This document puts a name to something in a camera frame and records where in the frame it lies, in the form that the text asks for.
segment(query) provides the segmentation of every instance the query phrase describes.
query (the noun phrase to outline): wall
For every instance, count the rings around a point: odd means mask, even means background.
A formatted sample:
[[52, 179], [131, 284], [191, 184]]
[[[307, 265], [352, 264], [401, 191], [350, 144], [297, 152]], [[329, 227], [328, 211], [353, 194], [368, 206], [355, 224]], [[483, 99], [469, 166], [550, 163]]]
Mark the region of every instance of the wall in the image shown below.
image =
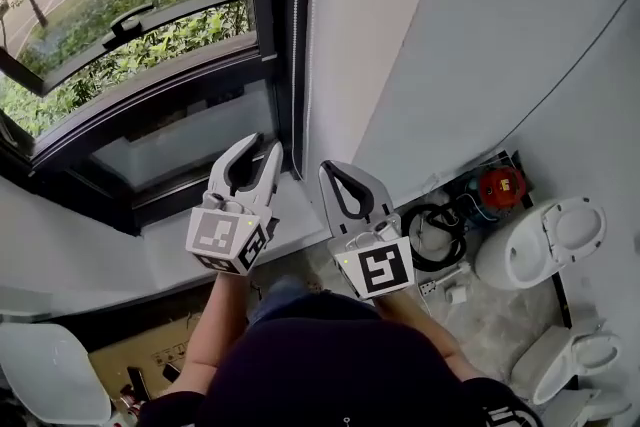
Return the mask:
[[640, 415], [640, 0], [630, 0], [567, 80], [507, 141], [519, 149], [541, 199], [589, 195], [604, 208], [599, 251], [567, 267], [572, 312], [595, 305], [622, 337], [617, 367], [593, 379], [623, 385]]
[[354, 163], [394, 200], [419, 195], [500, 141], [620, 1], [420, 0]]
[[0, 309], [3, 297], [7, 307], [28, 310], [46, 304], [43, 294], [143, 294], [155, 288], [142, 238], [29, 194], [4, 178], [0, 198]]
[[329, 158], [353, 159], [417, 3], [315, 0], [312, 4], [305, 181], [320, 209], [318, 167]]

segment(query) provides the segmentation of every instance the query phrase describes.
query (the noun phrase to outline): person's left arm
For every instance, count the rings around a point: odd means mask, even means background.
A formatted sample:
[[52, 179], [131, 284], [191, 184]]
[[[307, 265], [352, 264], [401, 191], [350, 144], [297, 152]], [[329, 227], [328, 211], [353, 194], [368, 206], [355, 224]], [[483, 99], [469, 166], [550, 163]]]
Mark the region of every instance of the person's left arm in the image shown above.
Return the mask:
[[219, 273], [196, 326], [180, 376], [165, 395], [178, 391], [206, 394], [218, 365], [246, 327], [249, 280]]

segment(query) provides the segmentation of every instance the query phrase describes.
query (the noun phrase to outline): person's right arm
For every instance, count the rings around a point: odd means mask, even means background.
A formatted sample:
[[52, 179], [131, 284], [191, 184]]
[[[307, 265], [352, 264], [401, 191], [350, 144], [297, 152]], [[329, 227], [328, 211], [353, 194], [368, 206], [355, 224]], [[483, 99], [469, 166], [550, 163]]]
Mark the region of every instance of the person's right arm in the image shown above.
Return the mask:
[[449, 331], [429, 317], [406, 292], [395, 292], [373, 300], [380, 316], [412, 327], [426, 336], [461, 381], [484, 377], [465, 357]]

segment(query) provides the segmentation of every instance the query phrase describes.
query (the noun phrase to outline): window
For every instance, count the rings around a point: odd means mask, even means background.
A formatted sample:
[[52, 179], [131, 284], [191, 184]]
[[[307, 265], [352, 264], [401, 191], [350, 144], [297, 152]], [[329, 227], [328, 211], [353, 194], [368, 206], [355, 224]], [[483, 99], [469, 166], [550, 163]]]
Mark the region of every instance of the window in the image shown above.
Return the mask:
[[0, 173], [138, 233], [197, 204], [245, 135], [299, 162], [306, 5], [0, 0]]

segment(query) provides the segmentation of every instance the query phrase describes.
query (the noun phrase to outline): black shirt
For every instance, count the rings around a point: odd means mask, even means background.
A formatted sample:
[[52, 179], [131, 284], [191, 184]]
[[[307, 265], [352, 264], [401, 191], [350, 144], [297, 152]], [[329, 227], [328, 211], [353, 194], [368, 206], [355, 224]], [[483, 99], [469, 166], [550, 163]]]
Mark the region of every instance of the black shirt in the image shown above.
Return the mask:
[[206, 395], [145, 404], [141, 427], [541, 425], [511, 390], [460, 382], [420, 332], [333, 294], [300, 299], [235, 344]]

